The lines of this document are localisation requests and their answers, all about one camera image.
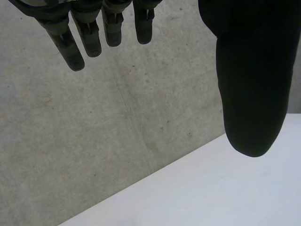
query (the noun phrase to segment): gray concrete surface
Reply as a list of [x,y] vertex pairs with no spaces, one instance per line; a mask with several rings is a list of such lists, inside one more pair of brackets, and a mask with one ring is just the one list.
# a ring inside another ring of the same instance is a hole
[[[0,225],[56,226],[221,135],[215,37],[196,0],[165,0],[151,44],[71,71],[44,29],[0,2]],[[102,28],[102,18],[98,17]],[[298,52],[290,112],[301,113]]]

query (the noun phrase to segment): black padded object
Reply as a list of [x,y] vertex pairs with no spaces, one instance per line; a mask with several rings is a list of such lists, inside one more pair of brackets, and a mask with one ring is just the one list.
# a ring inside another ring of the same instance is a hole
[[237,151],[261,156],[286,115],[301,1],[199,0],[199,11],[218,38],[216,69],[228,139]]

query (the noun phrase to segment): black robotic finger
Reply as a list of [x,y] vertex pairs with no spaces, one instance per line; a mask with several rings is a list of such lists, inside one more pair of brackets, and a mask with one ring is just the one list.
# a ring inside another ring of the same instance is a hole
[[152,38],[152,21],[155,18],[154,8],[162,0],[133,0],[135,27],[140,44],[147,44]]
[[72,3],[71,7],[71,15],[89,57],[97,57],[102,52],[96,23],[101,7],[102,0],[81,0]]
[[46,29],[67,65],[74,71],[83,69],[85,62],[69,29],[68,16],[55,21],[41,19],[37,19],[37,21]]
[[115,47],[121,43],[122,12],[132,0],[103,0],[103,28],[109,46]]

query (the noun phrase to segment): robotic hand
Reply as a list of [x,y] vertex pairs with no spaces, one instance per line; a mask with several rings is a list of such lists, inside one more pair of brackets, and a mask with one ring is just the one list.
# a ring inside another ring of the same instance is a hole
[[[96,18],[102,10],[103,27],[109,46],[121,43],[122,12],[132,0],[9,0],[27,16],[34,17],[46,29],[68,66],[79,71],[85,67],[84,59],[69,29],[68,13],[79,31],[89,57],[101,54],[99,28]],[[152,37],[154,8],[162,0],[133,0],[135,27],[139,43],[147,44]]]
[[[68,12],[87,54],[101,53],[96,17],[102,9],[109,46],[121,42],[122,11],[131,0],[9,0],[47,30],[69,67],[84,67],[68,27]],[[162,0],[133,0],[138,41],[152,35]],[[216,35],[216,70],[224,125],[232,146],[265,154],[282,127],[301,32],[301,0],[198,0],[204,23]]]

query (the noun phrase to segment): white surface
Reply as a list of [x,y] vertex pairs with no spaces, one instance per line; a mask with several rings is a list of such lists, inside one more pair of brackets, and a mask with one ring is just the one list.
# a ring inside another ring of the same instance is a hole
[[61,226],[294,226],[301,222],[301,114],[260,158],[225,135]]

